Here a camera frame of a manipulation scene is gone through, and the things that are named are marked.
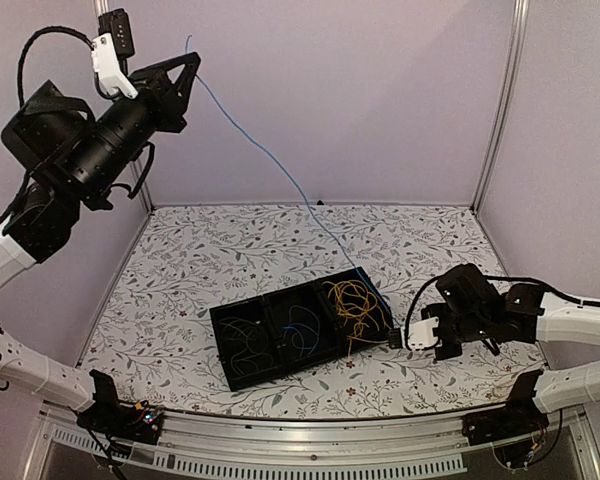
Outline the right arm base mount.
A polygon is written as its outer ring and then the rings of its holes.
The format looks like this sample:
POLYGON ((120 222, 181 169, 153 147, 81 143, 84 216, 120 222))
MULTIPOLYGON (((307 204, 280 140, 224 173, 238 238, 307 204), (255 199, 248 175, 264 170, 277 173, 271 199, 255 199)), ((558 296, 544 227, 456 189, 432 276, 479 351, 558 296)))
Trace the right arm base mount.
POLYGON ((466 414, 461 433, 471 446, 490 444, 501 466, 518 470, 533 463, 548 427, 548 415, 532 402, 524 401, 466 414))

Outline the aluminium front rail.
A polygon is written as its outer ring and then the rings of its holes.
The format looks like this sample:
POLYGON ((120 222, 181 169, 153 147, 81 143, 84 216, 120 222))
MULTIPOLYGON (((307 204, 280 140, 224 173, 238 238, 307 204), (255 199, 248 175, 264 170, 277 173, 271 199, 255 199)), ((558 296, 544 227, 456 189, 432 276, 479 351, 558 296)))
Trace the aluminium front rail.
POLYGON ((282 419, 169 411, 154 445, 78 427, 44 404, 27 479, 600 479, 600 434, 590 411, 552 414, 545 432, 473 445, 463 411, 384 418, 282 419), (541 445, 527 467, 511 454, 541 445))

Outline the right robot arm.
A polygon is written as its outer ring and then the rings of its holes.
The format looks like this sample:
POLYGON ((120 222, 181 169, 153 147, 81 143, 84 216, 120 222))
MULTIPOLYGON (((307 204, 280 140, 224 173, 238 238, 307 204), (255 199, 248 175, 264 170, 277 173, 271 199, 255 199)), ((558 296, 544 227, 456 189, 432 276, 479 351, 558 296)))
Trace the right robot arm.
MULTIPOLYGON (((577 297, 529 277, 483 274, 461 264, 435 280, 444 302, 432 329, 443 346, 481 341, 495 351, 507 342, 572 342, 600 346, 600 299, 577 297)), ((600 401, 600 360, 562 370, 535 371, 516 380, 497 427, 517 436, 536 410, 548 414, 600 401)))

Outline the right aluminium frame post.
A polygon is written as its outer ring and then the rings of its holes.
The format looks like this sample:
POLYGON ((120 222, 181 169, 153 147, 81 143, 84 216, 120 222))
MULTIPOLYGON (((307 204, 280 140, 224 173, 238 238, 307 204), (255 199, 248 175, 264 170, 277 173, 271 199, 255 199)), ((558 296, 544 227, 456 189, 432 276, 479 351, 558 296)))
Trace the right aluminium frame post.
POLYGON ((512 16, 511 32, 505 60, 504 77, 501 83, 493 125, 479 175, 478 184, 471 203, 471 210, 478 215, 482 210, 489 185, 495 170, 498 153, 504 137, 510 107, 513 101, 521 58, 523 55, 529 17, 529 0, 516 0, 512 16))

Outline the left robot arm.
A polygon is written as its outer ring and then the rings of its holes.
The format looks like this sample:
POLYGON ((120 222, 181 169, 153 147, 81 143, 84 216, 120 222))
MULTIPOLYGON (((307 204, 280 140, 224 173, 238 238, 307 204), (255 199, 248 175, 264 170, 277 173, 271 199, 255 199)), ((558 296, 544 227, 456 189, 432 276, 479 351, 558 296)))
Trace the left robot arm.
MULTIPOLYGON (((32 182, 0 221, 0 289, 67 244, 81 207, 112 209, 108 197, 117 178, 142 151, 155 150, 154 133, 185 128, 200 63, 192 52, 133 72, 136 93, 119 97, 100 118, 84 100, 63 95, 51 81, 23 104, 1 139, 32 182)), ((0 379, 75 412, 88 411, 108 434, 128 426, 128 412, 110 376, 58 363, 1 326, 0 379)))

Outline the floral table mat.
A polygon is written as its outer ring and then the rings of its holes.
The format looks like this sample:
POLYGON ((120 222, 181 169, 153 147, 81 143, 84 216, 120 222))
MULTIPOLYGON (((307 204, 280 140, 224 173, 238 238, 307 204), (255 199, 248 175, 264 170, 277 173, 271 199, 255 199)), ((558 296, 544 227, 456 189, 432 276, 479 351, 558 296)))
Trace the floral table mat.
POLYGON ((459 358, 376 346, 240 392, 229 389, 211 308, 359 265, 397 320, 436 302, 428 280, 460 263, 500 274, 473 213, 461 207, 247 205, 162 208, 149 221, 81 365, 109 374, 126 400, 175 410, 290 419, 415 415, 504 399, 543 366, 537 346, 459 358))

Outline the black three-compartment tray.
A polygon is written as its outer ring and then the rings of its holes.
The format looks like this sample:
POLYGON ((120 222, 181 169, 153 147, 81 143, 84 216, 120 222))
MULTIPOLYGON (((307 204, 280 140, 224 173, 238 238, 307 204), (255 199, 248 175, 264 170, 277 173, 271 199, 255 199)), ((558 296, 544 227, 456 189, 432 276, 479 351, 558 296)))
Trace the black three-compartment tray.
POLYGON ((394 326, 361 267, 218 306, 210 317, 234 392, 383 344, 394 326))

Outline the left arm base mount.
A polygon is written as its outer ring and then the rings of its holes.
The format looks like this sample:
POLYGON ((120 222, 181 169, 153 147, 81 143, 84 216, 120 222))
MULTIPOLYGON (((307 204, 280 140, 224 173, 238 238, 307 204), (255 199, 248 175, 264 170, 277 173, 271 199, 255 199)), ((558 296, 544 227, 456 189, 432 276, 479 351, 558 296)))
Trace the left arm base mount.
POLYGON ((77 413, 77 425, 94 433, 156 445, 164 423, 164 408, 142 401, 134 405, 97 401, 77 413))

